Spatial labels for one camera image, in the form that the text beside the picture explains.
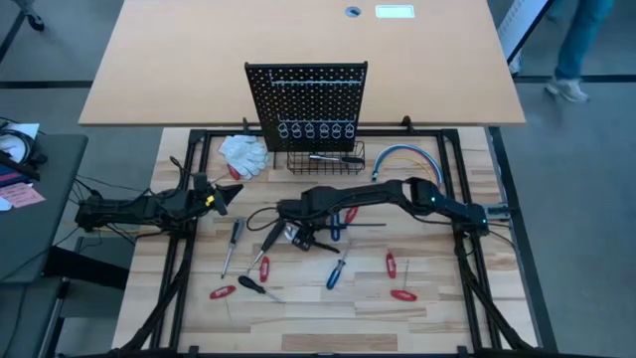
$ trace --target white sticker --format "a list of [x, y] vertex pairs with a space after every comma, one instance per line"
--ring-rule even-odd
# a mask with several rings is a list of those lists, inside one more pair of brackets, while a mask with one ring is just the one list
[[377, 5], [376, 16], [380, 19], [412, 19], [415, 9], [412, 5]]

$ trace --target wooden table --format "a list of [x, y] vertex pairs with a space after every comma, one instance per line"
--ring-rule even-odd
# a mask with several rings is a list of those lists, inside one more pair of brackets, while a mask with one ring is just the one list
[[[483, 128], [460, 128], [459, 132], [473, 200], [499, 202], [500, 192]], [[152, 178], [154, 191], [175, 187], [178, 173], [168, 158], [173, 155], [183, 162], [188, 133], [187, 128], [164, 129]], [[325, 288], [325, 281], [338, 256], [317, 248], [301, 252], [284, 239], [267, 253], [271, 271], [265, 287], [287, 303], [274, 303], [264, 295], [239, 286], [237, 276], [244, 273], [266, 235], [266, 232], [247, 230], [239, 239], [229, 275], [221, 280], [232, 224], [237, 217], [247, 217], [279, 199], [300, 198], [302, 191], [318, 184], [338, 188], [367, 184], [375, 157], [391, 143], [415, 144], [435, 158], [438, 155], [437, 146], [430, 138], [361, 139], [366, 143], [367, 169], [360, 175], [294, 176], [285, 169], [285, 155], [279, 154], [278, 169], [273, 170], [270, 163], [258, 177], [244, 182], [244, 189], [230, 204], [227, 216], [211, 212], [200, 221], [180, 351], [199, 345], [201, 352], [432, 353], [456, 352], [457, 345], [470, 346], [450, 229], [419, 223], [395, 206], [360, 209], [358, 223], [387, 223], [385, 228], [343, 231], [337, 247], [344, 249], [349, 240], [355, 241], [342, 277], [331, 291]], [[216, 138], [212, 144], [210, 179], [227, 171], [223, 156], [217, 152], [222, 140]], [[452, 158], [451, 155], [451, 167], [454, 167]], [[379, 180], [409, 176], [426, 177], [426, 173], [419, 166], [399, 159], [383, 166]], [[234, 181], [223, 179], [219, 183]], [[273, 218], [271, 213], [263, 213], [253, 225]], [[442, 220], [434, 215], [429, 218]], [[506, 230], [491, 229], [509, 237]], [[318, 240], [329, 243], [329, 233], [320, 232]], [[482, 245], [495, 303], [520, 335], [536, 344], [516, 255], [508, 243], [495, 236], [482, 238]], [[137, 243], [114, 347], [130, 339], [156, 303], [167, 246], [166, 237], [145, 238]], [[386, 274], [388, 250], [397, 259], [397, 279], [389, 279]], [[406, 260], [410, 262], [406, 286], [418, 295], [417, 302], [397, 301], [389, 295], [390, 289], [401, 287]], [[256, 278], [257, 271], [251, 275]], [[227, 284], [238, 287], [237, 292], [227, 298], [228, 307], [223, 300], [208, 298], [211, 291]], [[477, 306], [483, 341], [487, 342], [483, 310]], [[169, 310], [162, 346], [167, 345], [171, 317]]]
[[[485, 0], [126, 0], [83, 125], [258, 123], [244, 63], [369, 62], [360, 123], [523, 123]], [[357, 6], [357, 18], [345, 14]]]

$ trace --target person's leg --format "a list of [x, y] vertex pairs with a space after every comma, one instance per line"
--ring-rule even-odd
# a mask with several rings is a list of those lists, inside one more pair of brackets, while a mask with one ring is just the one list
[[609, 14], [613, 0], [579, 0], [576, 13], [558, 52], [555, 78], [547, 89], [572, 101], [586, 101], [579, 79], [583, 58]]

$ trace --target black clamp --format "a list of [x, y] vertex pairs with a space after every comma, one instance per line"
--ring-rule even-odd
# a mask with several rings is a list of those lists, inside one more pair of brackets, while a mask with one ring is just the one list
[[410, 120], [410, 117], [408, 115], [405, 115], [404, 118], [401, 119], [401, 123], [399, 125], [405, 126], [406, 132], [415, 133], [415, 128], [413, 128], [413, 122]]

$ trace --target jeans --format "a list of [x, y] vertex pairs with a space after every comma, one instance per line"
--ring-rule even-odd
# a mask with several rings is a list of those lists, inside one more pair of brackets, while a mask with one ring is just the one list
[[[559, 18], [563, 0], [555, 0], [549, 18]], [[600, 24], [609, 15], [614, 0], [579, 0], [572, 23], [558, 52], [555, 77], [557, 80], [580, 78], [583, 57], [598, 34]]]

